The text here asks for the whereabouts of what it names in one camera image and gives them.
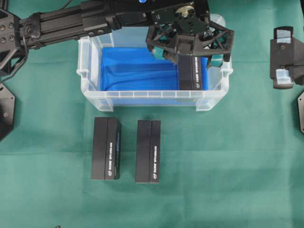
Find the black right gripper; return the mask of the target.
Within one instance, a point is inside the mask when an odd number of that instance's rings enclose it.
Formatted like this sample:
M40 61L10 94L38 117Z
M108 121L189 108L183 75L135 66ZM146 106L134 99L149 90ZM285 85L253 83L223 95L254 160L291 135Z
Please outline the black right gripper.
M274 29L270 41L270 78L274 89L291 89L304 83L304 43L294 38L294 27Z

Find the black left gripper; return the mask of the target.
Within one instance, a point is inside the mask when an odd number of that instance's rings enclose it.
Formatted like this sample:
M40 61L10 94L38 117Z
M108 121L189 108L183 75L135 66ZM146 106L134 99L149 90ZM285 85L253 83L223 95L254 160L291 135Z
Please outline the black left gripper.
M179 57L207 57L207 68L229 62L235 32L206 16L199 19L178 16L172 23L148 29L147 48L157 60L178 62Z

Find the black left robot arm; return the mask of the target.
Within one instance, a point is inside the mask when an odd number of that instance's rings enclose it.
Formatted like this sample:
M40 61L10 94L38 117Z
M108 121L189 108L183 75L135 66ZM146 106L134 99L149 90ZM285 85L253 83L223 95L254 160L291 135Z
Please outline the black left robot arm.
M181 56L230 60L235 32L211 19L206 0L89 0L21 19L0 3L0 80L13 78L31 49L147 27L147 48L177 63Z

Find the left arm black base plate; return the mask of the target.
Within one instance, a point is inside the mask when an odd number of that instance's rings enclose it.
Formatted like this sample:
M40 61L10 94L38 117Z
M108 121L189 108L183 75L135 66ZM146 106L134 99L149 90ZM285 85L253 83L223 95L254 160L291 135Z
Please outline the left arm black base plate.
M0 140L2 141L14 128L15 96L4 85L0 85Z

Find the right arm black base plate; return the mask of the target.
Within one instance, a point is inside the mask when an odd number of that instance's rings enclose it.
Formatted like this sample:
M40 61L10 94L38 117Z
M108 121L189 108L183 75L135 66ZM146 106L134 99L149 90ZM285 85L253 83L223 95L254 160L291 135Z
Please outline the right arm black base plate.
M302 92L299 95L297 101L298 101L300 131L304 133L304 92Z

